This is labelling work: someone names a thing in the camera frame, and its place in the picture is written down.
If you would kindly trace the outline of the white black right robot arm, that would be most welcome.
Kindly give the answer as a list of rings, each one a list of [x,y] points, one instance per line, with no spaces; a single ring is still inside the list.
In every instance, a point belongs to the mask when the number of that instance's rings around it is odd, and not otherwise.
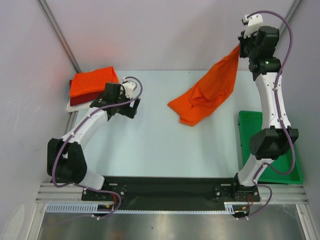
[[[299,131],[292,128],[282,95],[282,64],[274,56],[279,30],[271,26],[247,28],[239,36],[241,58],[249,59],[249,71],[258,89],[262,127],[249,141],[250,156],[230,188],[231,196],[242,201],[263,171],[288,151],[293,151]]]

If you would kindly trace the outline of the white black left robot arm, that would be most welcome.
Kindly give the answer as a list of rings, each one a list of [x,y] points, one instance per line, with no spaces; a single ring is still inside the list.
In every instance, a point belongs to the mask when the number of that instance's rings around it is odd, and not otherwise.
[[[47,144],[47,174],[56,187],[76,184],[93,190],[100,200],[110,196],[111,188],[105,178],[88,169],[84,148],[94,134],[116,114],[133,119],[140,104],[143,89],[139,79],[124,77],[121,83],[108,82],[104,92],[90,104],[85,117],[61,138],[52,138]]]

